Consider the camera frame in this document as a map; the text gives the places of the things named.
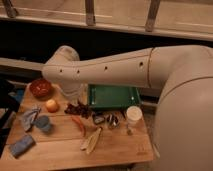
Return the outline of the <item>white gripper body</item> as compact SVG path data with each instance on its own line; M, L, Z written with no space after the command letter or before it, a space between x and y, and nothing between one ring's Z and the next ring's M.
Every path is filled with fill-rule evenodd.
M83 91L83 85L79 83L65 82L60 86L61 93L70 103L76 103Z

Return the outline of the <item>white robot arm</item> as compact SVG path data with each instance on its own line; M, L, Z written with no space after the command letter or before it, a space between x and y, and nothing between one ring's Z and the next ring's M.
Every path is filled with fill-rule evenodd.
M61 46L42 75L69 99L85 83L158 96L152 171L213 171L213 47L153 47L80 60L75 49Z

